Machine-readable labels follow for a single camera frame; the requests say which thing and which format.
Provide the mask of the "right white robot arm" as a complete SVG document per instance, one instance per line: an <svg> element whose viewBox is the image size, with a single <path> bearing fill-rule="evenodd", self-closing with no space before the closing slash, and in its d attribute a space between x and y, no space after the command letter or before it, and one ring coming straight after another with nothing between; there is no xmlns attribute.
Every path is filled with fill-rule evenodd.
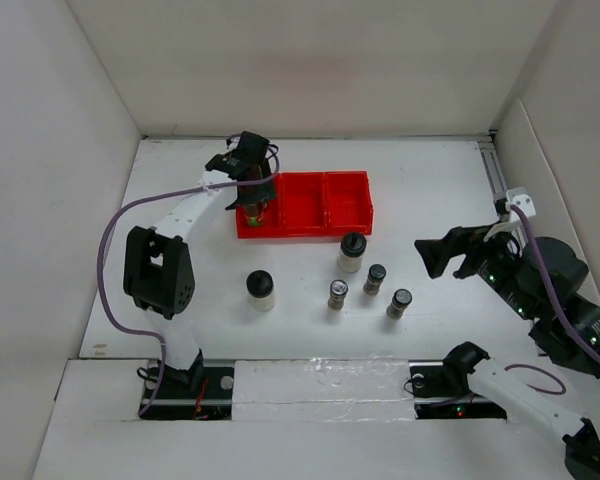
<svg viewBox="0 0 600 480"><path fill-rule="evenodd" d="M404 389L429 418L456 419L486 403L514 416L557 449L575 479L600 479L600 306L580 295L589 269L552 237L492 234L489 226L455 227L441 239L414 245L430 278L463 259L457 279L481 278L521 319L539 350L560 370L553 388L526 383L517 370L547 375L528 361L503 365L473 342L434 364L410 364Z"/></svg>

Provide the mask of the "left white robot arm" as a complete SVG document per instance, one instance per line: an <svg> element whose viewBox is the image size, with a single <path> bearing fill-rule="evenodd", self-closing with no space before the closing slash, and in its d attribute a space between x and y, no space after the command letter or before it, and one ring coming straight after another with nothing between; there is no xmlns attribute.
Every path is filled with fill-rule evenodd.
<svg viewBox="0 0 600 480"><path fill-rule="evenodd" d="M229 138L226 145L226 152L206 163L193 193L152 226L131 229L126 239L124 293L164 339L166 354L159 363L163 380L185 397L196 394L203 382L203 355L193 328L176 318L196 288L193 240L222 212L245 207L259 215L275 198L270 176L279 169L270 161L277 147L248 131Z"/></svg>

